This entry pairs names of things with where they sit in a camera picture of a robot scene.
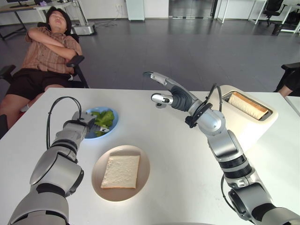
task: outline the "black chair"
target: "black chair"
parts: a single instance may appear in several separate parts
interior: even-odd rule
[[[283,9],[286,7],[286,5],[284,5],[281,9],[280,12],[278,12],[278,10],[281,8],[281,4],[282,4],[283,0],[268,0],[267,5],[264,9],[264,14],[267,16],[267,24],[268,26],[270,26],[270,24],[272,22],[270,22],[270,18],[272,16],[279,16],[281,14],[281,12],[283,11]]]
[[[38,27],[46,27],[47,29],[51,30],[50,25],[44,22],[39,22],[37,24]],[[79,42],[79,36],[77,34],[71,34],[71,36]],[[88,83],[85,80],[85,77],[83,76],[83,73],[79,67],[79,63],[81,63],[84,60],[84,56],[82,55],[76,55],[74,56],[66,65],[67,67],[73,67],[74,68],[74,74],[70,75],[69,82],[71,83],[72,88],[89,88]],[[0,79],[4,79],[9,83],[12,83],[14,80],[13,76],[11,75],[11,72],[15,69],[15,65],[9,65],[2,68],[0,71]],[[79,79],[81,81],[74,81],[73,77],[78,75]]]
[[[0,139],[6,134],[8,131],[8,122],[6,115],[0,116]]]
[[[294,76],[298,76],[300,79],[300,62],[292,63],[292,64],[284,64],[281,66],[282,69],[285,70],[276,90],[274,92],[278,92],[285,84],[287,79],[294,79]],[[294,90],[289,96],[298,96],[300,97],[300,89]]]

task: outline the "black hair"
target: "black hair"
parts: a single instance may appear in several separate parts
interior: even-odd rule
[[[63,11],[62,9],[52,6],[46,14],[46,23],[49,23],[49,18],[54,11],[60,12],[62,14],[62,16],[65,18],[66,24],[67,24],[67,30],[65,32],[65,35],[70,35],[71,28],[72,28],[72,22],[71,22],[70,17],[68,16],[68,14],[65,11]]]

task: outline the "gray floor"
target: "gray floor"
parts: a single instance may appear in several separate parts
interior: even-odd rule
[[[209,90],[217,82],[244,91],[273,91],[283,75],[280,66],[300,59],[299,36],[271,36],[273,26],[266,24],[227,20],[221,25],[203,19],[115,24],[80,37],[85,56],[81,68],[92,88],[160,90],[142,76],[156,71],[189,90]],[[4,35],[12,28],[2,27],[0,32]],[[28,45],[24,34],[0,40],[0,68],[15,64],[20,69]],[[7,89],[0,80],[0,99]]]

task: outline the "man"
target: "man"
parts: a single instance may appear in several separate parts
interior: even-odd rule
[[[18,120],[20,110],[31,107],[48,88],[70,87],[69,74],[74,71],[66,63],[82,54],[79,44],[68,36],[72,26],[69,16],[51,7],[46,18],[51,30],[38,27],[27,32],[25,40],[31,45],[0,104],[0,115],[7,115],[8,129]]]

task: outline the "blue plate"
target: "blue plate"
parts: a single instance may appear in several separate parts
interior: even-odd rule
[[[114,110],[114,109],[111,109],[111,108],[107,108],[107,107],[95,107],[95,108],[91,108],[91,109],[88,109],[86,112],[87,113],[91,113],[91,112],[103,112],[103,111],[108,111],[108,110],[111,110],[113,112],[113,115],[114,115],[114,119],[112,121],[112,126],[109,127],[110,131],[100,137],[97,137],[95,132],[93,131],[93,128],[91,129],[90,133],[88,135],[86,135],[86,139],[92,139],[92,138],[101,138],[101,137],[105,137],[107,136],[108,134],[111,133],[111,131],[115,128],[115,126],[117,125],[118,121],[119,121],[119,116],[117,114],[117,112]]]

